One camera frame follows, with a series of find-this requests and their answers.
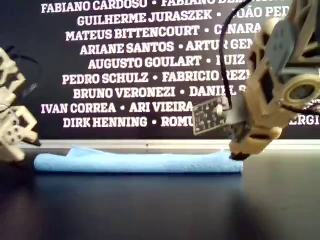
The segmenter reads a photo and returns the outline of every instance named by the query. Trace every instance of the robotic arm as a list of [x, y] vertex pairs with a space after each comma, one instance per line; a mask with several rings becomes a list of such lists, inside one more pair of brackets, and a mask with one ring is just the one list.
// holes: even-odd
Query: robotic arm
[[236, 161], [260, 154], [298, 114], [319, 115], [305, 108], [320, 95], [320, 0], [293, 0], [285, 19], [265, 22], [248, 55], [246, 90], [231, 97], [221, 43], [233, 16], [251, 1], [240, 4], [222, 29], [226, 96], [192, 111], [194, 135], [223, 130]]
[[25, 153], [22, 142], [40, 146], [38, 134], [33, 131], [35, 117], [25, 106], [12, 106], [16, 90], [26, 79], [5, 50], [0, 48], [0, 161], [20, 162]]

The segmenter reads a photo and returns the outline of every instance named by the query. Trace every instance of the black backdrop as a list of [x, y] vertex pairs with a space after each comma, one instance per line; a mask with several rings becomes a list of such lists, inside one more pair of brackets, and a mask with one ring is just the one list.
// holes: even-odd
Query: black backdrop
[[[192, 102], [198, 104], [204, 100], [209, 100], [212, 96], [190, 96], [191, 90], [200, 89], [200, 87], [221, 86], [223, 85], [221, 77], [217, 78], [220, 66], [217, 65], [218, 50], [204, 49], [196, 51], [187, 51], [187, 47], [195, 45], [195, 41], [213, 41], [216, 47], [220, 38], [219, 25], [221, 26], [228, 14], [235, 8], [238, 1], [216, 0], [214, 4], [205, 5], [187, 5], [191, 2], [201, 1], [171, 1], [184, 2], [182, 6], [162, 6], [170, 1], [158, 0], [156, 4], [148, 0], [146, 8], [131, 9], [113, 9], [100, 11], [80, 11], [80, 12], [62, 12], [62, 13], [42, 13], [42, 4], [59, 3], [58, 1], [45, 2], [44, 0], [2, 0], [0, 7], [0, 47], [15, 45], [21, 53], [36, 59], [43, 71], [42, 78], [39, 80], [38, 88], [23, 99], [22, 104], [26, 105], [36, 116], [39, 124], [37, 130], [41, 139], [197, 139], [193, 136], [190, 126], [168, 127], [162, 126], [164, 120], [170, 117], [174, 124], [175, 121], [183, 117], [190, 117], [191, 112], [156, 112], [153, 108], [153, 102]], [[290, 0], [256, 0], [251, 6], [251, 12], [255, 16], [247, 14], [239, 15], [232, 22], [238, 26], [238, 33], [227, 35], [228, 41], [226, 55], [238, 55], [238, 64], [228, 66], [228, 70], [234, 71], [231, 85], [234, 91], [238, 92], [239, 87], [245, 84], [243, 73], [246, 72], [246, 65], [240, 64], [241, 57], [248, 53], [250, 40], [254, 37], [254, 32], [247, 29], [248, 26], [254, 26], [253, 30], [259, 29], [262, 24], [271, 16], [280, 17], [283, 11], [291, 4]], [[189, 15], [189, 20], [183, 21], [166, 21], [166, 22], [146, 22], [132, 24], [108, 24], [95, 26], [78, 26], [77, 19], [79, 16], [93, 15], [118, 15], [146, 13], [146, 17], [152, 17], [155, 12], [182, 12], [182, 11], [203, 11], [212, 10], [210, 16], [212, 19], [194, 20], [196, 15]], [[192, 36], [167, 36], [161, 38], [155, 37], [134, 37], [131, 39], [112, 39], [104, 40], [83, 40], [83, 41], [66, 41], [66, 32], [107, 30], [113, 32], [114, 29], [132, 29], [132, 28], [154, 28], [154, 27], [171, 27], [180, 26], [199, 26], [193, 27], [197, 29], [198, 35]], [[103, 55], [80, 55], [82, 46], [86, 45], [108, 45], [108, 44], [124, 44], [124, 48], [128, 47], [128, 43], [141, 44], [151, 42], [173, 42], [174, 51], [172, 52], [149, 52], [149, 53], [118, 53]], [[239, 43], [242, 43], [242, 49], [237, 49]], [[117, 68], [117, 69], [89, 69], [89, 63], [94, 59], [114, 59], [114, 58], [146, 58], [155, 57], [183, 57], [183, 56], [201, 56], [199, 66], [180, 66], [180, 67], [141, 67], [141, 68]], [[37, 68], [28, 63], [21, 62], [20, 69], [25, 74], [28, 84], [35, 81], [37, 77]], [[181, 81], [181, 82], [163, 82], [162, 72], [181, 72], [181, 71], [215, 71], [215, 80], [210, 81]], [[102, 82], [103, 74], [111, 73], [148, 73], [148, 82], [144, 83], [119, 83], [105, 84]], [[98, 74], [100, 76], [99, 84], [82, 84], [82, 85], [63, 85], [63, 75], [84, 75]], [[117, 91], [121, 92], [123, 88], [150, 88], [150, 87], [175, 87], [175, 97], [147, 97], [147, 98], [123, 98], [117, 96]], [[96, 99], [74, 99], [74, 89], [106, 89], [110, 88], [114, 93], [112, 98], [96, 98]], [[132, 103], [150, 103], [150, 112], [130, 112]], [[80, 103], [114, 103], [117, 112], [114, 113], [70, 113], [70, 105]], [[49, 104], [68, 104], [68, 113], [48, 114]], [[93, 127], [93, 118], [115, 118], [122, 117], [146, 117], [147, 127]], [[64, 118], [90, 118], [91, 127], [64, 127]], [[301, 117], [299, 122], [293, 122], [289, 126], [282, 138], [283, 139], [316, 139], [316, 127], [319, 125], [319, 119], [313, 116]], [[216, 135], [215, 139], [223, 139], [224, 136]]]

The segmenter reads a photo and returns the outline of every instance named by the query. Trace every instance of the black table surface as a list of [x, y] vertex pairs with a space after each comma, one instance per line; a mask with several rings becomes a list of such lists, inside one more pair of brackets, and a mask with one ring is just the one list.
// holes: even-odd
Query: black table surface
[[1, 240], [317, 240], [319, 152], [242, 175], [37, 175], [1, 166]]

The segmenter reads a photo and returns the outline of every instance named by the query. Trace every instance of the microfiber cloth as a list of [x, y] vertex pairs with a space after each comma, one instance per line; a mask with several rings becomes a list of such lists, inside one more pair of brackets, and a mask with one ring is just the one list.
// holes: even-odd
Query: microfiber cloth
[[243, 162], [230, 152], [212, 154], [116, 154], [72, 147], [67, 156], [40, 154], [34, 166], [40, 172], [61, 173], [241, 173]]

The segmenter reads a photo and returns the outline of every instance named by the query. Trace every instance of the wire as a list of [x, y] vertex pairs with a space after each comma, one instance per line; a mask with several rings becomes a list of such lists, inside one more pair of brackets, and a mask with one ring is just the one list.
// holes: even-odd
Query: wire
[[232, 109], [232, 100], [231, 100], [231, 92], [230, 92], [230, 84], [228, 80], [227, 75], [227, 67], [225, 62], [225, 54], [224, 54], [224, 43], [225, 43], [225, 36], [228, 30], [229, 24], [232, 22], [233, 18], [237, 15], [237, 13], [245, 8], [249, 3], [251, 3], [253, 0], [246, 0], [242, 3], [240, 3], [233, 11], [232, 13], [227, 17], [225, 20], [223, 27], [221, 29], [221, 35], [220, 35], [220, 42], [219, 42], [219, 55], [220, 55], [220, 66], [221, 66], [221, 76], [223, 80], [223, 85], [225, 88], [225, 95], [228, 99], [229, 107]]
[[[225, 42], [225, 36], [228, 30], [228, 26], [232, 22], [233, 18], [237, 15], [237, 13], [245, 8], [248, 4], [250, 4], [253, 0], [246, 0], [242, 3], [240, 3], [232, 12], [231, 14], [227, 17], [225, 20], [222, 30], [221, 30], [221, 35], [220, 35], [220, 42], [219, 42], [219, 55], [220, 55], [220, 66], [221, 66], [221, 76], [223, 80], [223, 85], [225, 88], [225, 95], [228, 99], [229, 107], [232, 109], [233, 104], [232, 104], [232, 99], [231, 99], [231, 91], [230, 91], [230, 84], [229, 84], [229, 79], [227, 75], [227, 67], [226, 67], [226, 62], [225, 62], [225, 54], [224, 54], [224, 42]], [[313, 111], [312, 109], [316, 107], [318, 103], [311, 105], [307, 109], [298, 109], [292, 106], [287, 106], [287, 105], [281, 105], [282, 108], [296, 114], [302, 114], [302, 115], [314, 115], [314, 116], [320, 116], [320, 112], [318, 111]]]
[[8, 48], [6, 48], [5, 52], [10, 56], [10, 58], [12, 60], [14, 60], [14, 61], [17, 60], [16, 62], [17, 62], [18, 66], [21, 63], [21, 60], [26, 60], [26, 61], [29, 61], [29, 62], [37, 65], [37, 67], [38, 67], [38, 76], [36, 77], [35, 83], [30, 85], [22, 93], [22, 97], [25, 98], [27, 95], [29, 95], [31, 92], [33, 92], [39, 85], [40, 79], [42, 78], [42, 75], [43, 75], [43, 71], [42, 71], [41, 65], [36, 60], [34, 60], [33, 58], [20, 54], [20, 51], [13, 45], [8, 47]]

